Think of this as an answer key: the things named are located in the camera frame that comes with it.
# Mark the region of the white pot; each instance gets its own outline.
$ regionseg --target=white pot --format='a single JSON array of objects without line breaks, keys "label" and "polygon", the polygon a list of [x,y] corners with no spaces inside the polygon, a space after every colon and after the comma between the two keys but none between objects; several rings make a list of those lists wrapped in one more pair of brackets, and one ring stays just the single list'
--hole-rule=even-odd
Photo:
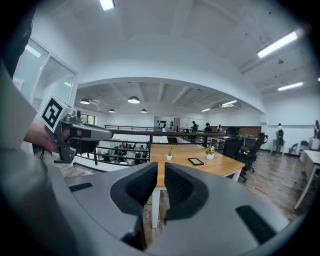
[{"label": "white pot", "polygon": [[215,157],[215,154],[207,154],[206,155],[206,159],[208,159],[208,160],[212,160],[212,159],[214,159],[214,157]]}]

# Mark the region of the chair backrest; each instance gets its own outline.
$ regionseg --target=chair backrest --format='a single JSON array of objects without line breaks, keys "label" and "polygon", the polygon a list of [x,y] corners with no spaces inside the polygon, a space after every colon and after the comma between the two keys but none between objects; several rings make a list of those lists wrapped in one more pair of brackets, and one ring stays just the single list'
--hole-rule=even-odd
[{"label": "chair backrest", "polygon": [[249,158],[254,158],[255,155],[257,154],[258,150],[260,149],[260,147],[262,146],[262,144],[264,144],[264,140],[261,139],[261,138],[258,138],[254,145],[253,145],[253,148],[250,150],[249,154],[248,154],[248,157]]},{"label": "chair backrest", "polygon": [[235,158],[244,143],[242,137],[231,137],[227,138],[224,143],[222,154],[229,158]]},{"label": "chair backrest", "polygon": [[306,140],[302,140],[300,144],[301,144],[301,146],[308,146],[309,145],[308,141],[306,141]]},{"label": "chair backrest", "polygon": [[239,130],[240,127],[229,127],[226,131],[225,131],[225,135],[226,136],[239,136]]}]

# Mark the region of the table top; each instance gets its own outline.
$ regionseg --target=table top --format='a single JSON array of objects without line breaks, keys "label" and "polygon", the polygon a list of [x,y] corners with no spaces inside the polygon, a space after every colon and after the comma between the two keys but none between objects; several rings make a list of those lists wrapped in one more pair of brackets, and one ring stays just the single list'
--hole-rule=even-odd
[{"label": "table top", "polygon": [[[172,160],[167,160],[167,153],[172,148]],[[231,159],[218,152],[213,160],[208,160],[206,149],[201,145],[168,145],[152,144],[150,151],[150,163],[158,162],[157,187],[165,186],[165,162],[192,167],[200,171],[219,176],[227,176],[245,166],[244,163]],[[193,165],[188,158],[198,158],[203,165]]]},{"label": "table top", "polygon": [[312,150],[303,150],[314,164],[320,165],[320,152]]}]

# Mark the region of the small potted plant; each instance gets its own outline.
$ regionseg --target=small potted plant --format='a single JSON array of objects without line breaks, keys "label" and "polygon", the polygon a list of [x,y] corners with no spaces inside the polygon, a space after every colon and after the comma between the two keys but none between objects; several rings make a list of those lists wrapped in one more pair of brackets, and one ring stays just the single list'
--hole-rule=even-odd
[{"label": "small potted plant", "polygon": [[208,148],[205,153],[206,153],[206,158],[208,160],[214,159],[214,157],[215,157],[215,147],[212,146],[212,147]]},{"label": "small potted plant", "polygon": [[172,148],[169,150],[168,154],[166,154],[166,159],[171,160],[172,159]]}]

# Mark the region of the window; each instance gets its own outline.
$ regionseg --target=window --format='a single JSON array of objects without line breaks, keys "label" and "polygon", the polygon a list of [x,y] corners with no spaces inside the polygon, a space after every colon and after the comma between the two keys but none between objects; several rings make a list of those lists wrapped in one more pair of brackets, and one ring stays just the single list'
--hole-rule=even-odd
[{"label": "window", "polygon": [[96,117],[93,115],[82,114],[81,119],[84,124],[94,125],[96,123]]}]

